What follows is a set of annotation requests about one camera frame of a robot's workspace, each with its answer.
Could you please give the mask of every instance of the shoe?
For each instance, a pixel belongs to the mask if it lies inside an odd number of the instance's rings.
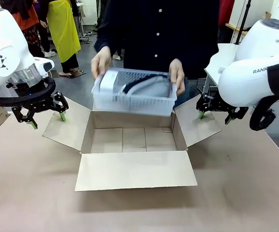
[[[121,57],[118,55],[113,55],[112,57],[113,60],[121,60]]]
[[[50,58],[50,57],[54,57],[56,55],[56,52],[45,52],[45,58]]]

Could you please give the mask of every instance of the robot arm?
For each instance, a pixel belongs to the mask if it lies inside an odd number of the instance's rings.
[[[263,37],[268,43],[271,41],[270,46],[259,45],[267,43]],[[276,118],[270,107],[279,102],[279,21],[272,19],[255,24],[239,46],[237,59],[240,60],[222,72],[215,96],[203,93],[196,108],[201,112],[200,117],[206,111],[228,112],[225,120],[228,124],[236,118],[242,119],[249,107],[255,107],[250,128],[266,129]]]
[[[12,15],[0,9],[0,86],[13,88],[18,97],[0,98],[0,106],[11,107],[18,122],[38,127],[35,113],[45,110],[58,111],[61,118],[69,108],[60,91],[53,94],[56,84],[48,77],[54,62],[34,58],[28,50],[26,39]],[[23,115],[22,108],[28,109]]]

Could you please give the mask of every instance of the person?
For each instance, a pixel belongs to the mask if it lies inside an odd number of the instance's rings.
[[[28,43],[29,52],[34,57],[44,58],[36,28],[39,20],[32,6],[33,3],[34,0],[0,0],[1,7],[12,14],[22,30]]]
[[[226,26],[230,21],[235,0],[220,0],[218,43],[231,43],[233,30]]]
[[[105,73],[124,40],[124,67],[169,72],[178,106],[189,99],[185,77],[197,79],[218,52],[218,18],[219,0],[109,0],[91,61],[93,77]]]
[[[60,72],[59,75],[68,78],[85,74],[79,69],[76,58],[76,53],[81,49],[81,45],[73,15],[79,15],[75,0],[41,1],[40,23],[44,28],[47,27],[47,19],[62,66],[63,72]]]
[[[99,28],[99,26],[102,23],[107,1],[108,0],[97,0],[97,13],[98,13],[97,28]]]
[[[41,15],[40,2],[41,2],[41,0],[38,0],[38,2],[33,5],[35,12],[37,13],[37,16],[39,19],[40,19],[40,15]],[[54,57],[56,55],[56,52],[50,51],[50,43],[49,43],[48,35],[47,35],[47,28],[44,28],[40,23],[38,23],[36,26],[37,26],[37,30],[40,35],[41,45],[42,45],[44,53],[45,53],[44,54],[45,58]]]

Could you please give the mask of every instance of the table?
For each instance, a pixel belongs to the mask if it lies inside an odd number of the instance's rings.
[[[78,151],[10,116],[0,127],[0,231],[279,231],[279,149],[250,116],[188,153],[198,186],[74,192]]]
[[[234,27],[232,24],[229,24],[229,23],[226,23],[225,24],[228,28],[230,28],[230,29],[232,29],[234,32],[235,31],[239,31],[240,30],[240,28],[236,28],[236,27]],[[245,31],[246,29],[248,29],[248,28],[244,28],[244,30],[242,31],[242,35],[247,35],[247,31]]]
[[[210,63],[205,69],[205,72],[207,73],[207,78],[203,89],[203,92],[205,93],[208,92],[211,81],[216,86],[218,86],[220,78],[219,69],[221,66],[228,66],[233,62],[238,45],[233,43],[219,43],[218,48],[219,52],[211,57]]]

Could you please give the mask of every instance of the metal stand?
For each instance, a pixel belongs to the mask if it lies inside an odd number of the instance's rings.
[[[241,25],[240,25],[240,29],[239,29],[239,32],[238,32],[237,40],[235,42],[235,44],[237,44],[237,45],[239,45],[239,40],[240,40],[242,31],[244,30],[244,26],[245,26],[245,23],[246,23],[246,19],[247,19],[247,16],[248,16],[248,12],[249,12],[250,6],[251,6],[251,0],[248,0],[248,3],[246,5],[246,11],[245,11],[244,17],[243,17]]]
[[[80,41],[85,41],[86,44],[92,44],[92,41],[89,39],[89,35],[87,33],[84,33],[84,27],[83,27],[83,20],[80,20],[79,17],[74,17],[77,33],[78,33],[78,38]]]

